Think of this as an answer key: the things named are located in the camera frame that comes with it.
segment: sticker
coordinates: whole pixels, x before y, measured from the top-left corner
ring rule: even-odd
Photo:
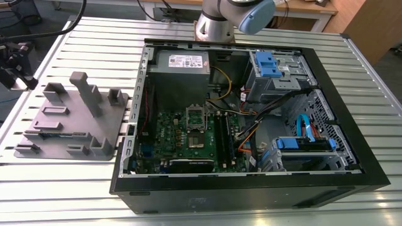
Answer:
[[[170,67],[202,68],[202,56],[171,55]]]
[[[264,143],[264,142],[262,142],[258,148],[259,148],[259,149],[264,149],[267,146],[268,146],[268,144]]]
[[[286,62],[286,59],[283,59],[283,58],[276,58],[275,60],[280,61],[280,62]]]
[[[240,100],[242,100],[243,102],[246,101],[246,97],[247,97],[247,94],[240,93]]]
[[[287,66],[278,66],[278,69],[279,69],[280,71],[288,71],[288,67],[287,67]]]
[[[251,165],[255,167],[255,164],[256,164],[256,160],[252,156],[250,156],[250,163]]]

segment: black cable on table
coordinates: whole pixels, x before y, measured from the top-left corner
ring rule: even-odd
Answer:
[[[151,20],[160,22],[158,19],[155,19],[154,17],[151,17],[151,15],[147,13],[143,5],[140,4],[139,0],[138,0],[138,6],[140,7],[140,9],[143,10],[144,14],[147,15],[147,17],[150,17]]]
[[[44,38],[44,37],[52,37],[52,36],[59,36],[59,35],[67,34],[77,26],[77,23],[80,22],[84,11],[85,11],[85,6],[87,6],[87,0],[83,0],[81,8],[80,8],[80,11],[75,18],[75,21],[65,30],[61,30],[57,32],[49,32],[49,33],[41,33],[41,34],[28,34],[28,35],[19,35],[19,36],[11,36],[11,37],[0,37],[0,44],[4,44],[7,42],[17,43],[17,42],[21,42],[25,40],[32,40],[32,39],[39,39],[39,38]]]
[[[276,27],[276,29],[279,27],[282,27],[282,25],[286,23],[287,17],[288,17],[288,3],[287,3],[287,0],[284,0],[284,4],[286,4],[284,16],[283,16],[283,18],[280,20],[280,25]]]

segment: power cable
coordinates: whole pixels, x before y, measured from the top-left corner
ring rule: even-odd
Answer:
[[[276,27],[276,29],[279,28],[279,27],[282,27],[282,25],[286,23],[286,21],[287,21],[287,16],[288,16],[288,3],[287,3],[287,0],[284,0],[284,4],[286,4],[286,10],[284,10],[284,16],[283,16],[283,18],[282,18],[282,20],[280,20],[280,25]]]
[[[140,7],[140,9],[143,10],[144,14],[147,15],[147,17],[148,17],[151,20],[160,22],[160,20],[158,20],[158,19],[155,19],[154,17],[151,17],[151,15],[147,13],[144,7],[143,7],[142,4],[139,3],[139,0],[138,0],[138,6]]]
[[[9,5],[16,5],[16,4],[19,4],[19,2],[21,2],[21,0],[15,0],[13,2],[9,2],[8,4]],[[4,44],[7,42],[16,42],[17,43],[17,42],[21,42],[21,41],[25,41],[25,40],[32,40],[32,39],[37,39],[37,38],[52,37],[52,36],[59,36],[59,35],[67,34],[77,26],[77,23],[80,22],[83,14],[84,14],[85,6],[87,6],[87,0],[83,0],[81,8],[80,8],[80,11],[79,11],[77,16],[75,18],[75,21],[68,26],[68,28],[65,30],[61,30],[61,31],[57,31],[57,32],[49,32],[49,33],[41,33],[41,34],[29,34],[29,35],[11,36],[11,37],[0,37],[0,44]]]
[[[19,98],[20,98],[20,97],[16,97],[16,98],[9,99],[9,100],[1,100],[1,101],[0,101],[0,104],[1,104],[1,103],[5,103],[5,102],[9,102],[9,101],[13,101],[13,100],[17,100]]]

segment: aluminum table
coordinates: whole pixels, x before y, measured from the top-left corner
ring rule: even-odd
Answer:
[[[247,36],[235,31],[235,39],[238,43],[315,49],[391,181],[378,191],[355,194],[316,209],[135,215],[108,193],[115,158],[69,161],[13,157],[21,132],[44,102],[48,82],[61,82],[73,89],[71,72],[84,71],[99,91],[119,87],[132,97],[143,39],[192,40],[192,35],[192,24],[84,17],[75,30],[57,38],[35,74],[40,85],[23,93],[0,129],[0,224],[402,225],[401,104],[353,42],[337,34],[263,30]]]

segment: table leg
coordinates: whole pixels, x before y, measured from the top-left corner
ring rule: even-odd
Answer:
[[[61,2],[60,2],[60,1],[52,1],[52,6],[53,6],[53,9],[55,9],[55,10],[59,11],[59,10],[61,9],[60,5],[61,5]]]
[[[319,19],[315,21],[312,26],[312,32],[322,32],[324,30],[331,16],[331,14],[320,14]]]
[[[148,13],[148,15],[155,18],[155,13],[154,13],[155,3],[154,2],[142,2],[142,4],[143,4],[144,10]]]

